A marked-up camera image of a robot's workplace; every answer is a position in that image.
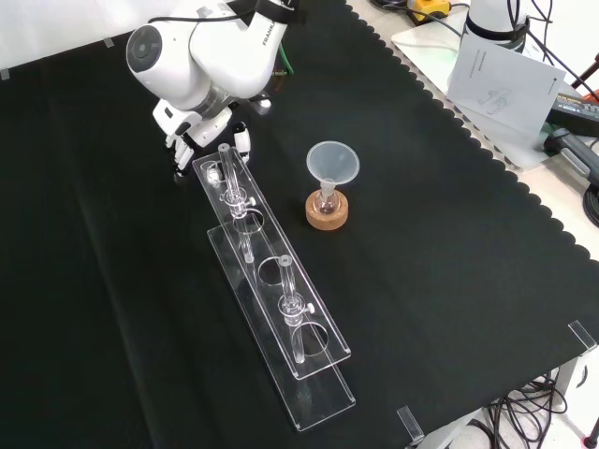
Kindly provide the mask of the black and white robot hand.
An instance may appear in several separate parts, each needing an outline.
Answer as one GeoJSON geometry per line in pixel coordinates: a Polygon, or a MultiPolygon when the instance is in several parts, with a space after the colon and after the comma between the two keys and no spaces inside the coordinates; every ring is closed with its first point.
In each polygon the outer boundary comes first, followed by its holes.
{"type": "Polygon", "coordinates": [[[233,101],[207,118],[194,110],[178,110],[164,99],[157,103],[153,118],[166,136],[165,149],[176,179],[188,175],[192,161],[226,130],[238,106],[233,101]]]}

